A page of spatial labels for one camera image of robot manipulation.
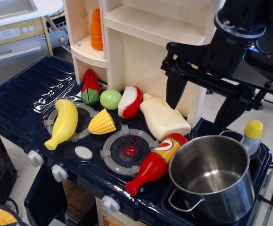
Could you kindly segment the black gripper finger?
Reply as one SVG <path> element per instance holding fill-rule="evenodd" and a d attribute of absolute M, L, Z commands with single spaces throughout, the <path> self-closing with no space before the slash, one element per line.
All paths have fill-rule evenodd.
<path fill-rule="evenodd" d="M 181 73 L 176 69 L 167 71 L 166 75 L 168 76 L 166 84 L 166 102 L 171 108 L 175 109 L 182 97 L 188 80 L 184 73 Z"/>
<path fill-rule="evenodd" d="M 218 111 L 214 128 L 224 129 L 238 119 L 245 111 L 245 103 L 240 100 L 227 97 Z"/>

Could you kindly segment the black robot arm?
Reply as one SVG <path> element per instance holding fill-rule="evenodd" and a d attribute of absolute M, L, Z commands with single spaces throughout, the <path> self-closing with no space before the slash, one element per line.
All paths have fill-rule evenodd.
<path fill-rule="evenodd" d="M 207 45 L 170 42 L 161 68 L 168 80 L 166 102 L 176 108 L 187 82 L 225 96 L 214 127 L 224 129 L 245 111 L 258 110 L 273 82 L 244 60 L 251 46 L 273 27 L 273 0 L 227 0 L 214 18 Z"/>

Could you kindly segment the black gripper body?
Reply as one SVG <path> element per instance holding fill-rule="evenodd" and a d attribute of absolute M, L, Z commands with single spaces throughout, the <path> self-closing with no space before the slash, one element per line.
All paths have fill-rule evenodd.
<path fill-rule="evenodd" d="M 204 64 L 204 56 L 209 45 L 194 46 L 170 42 L 167 44 L 167 56 L 161 69 L 165 73 L 176 69 L 192 82 L 223 96 L 245 103 L 245 110 L 259 109 L 261 100 L 273 91 L 273 82 L 258 73 L 242 59 L 232 75 L 213 72 Z"/>

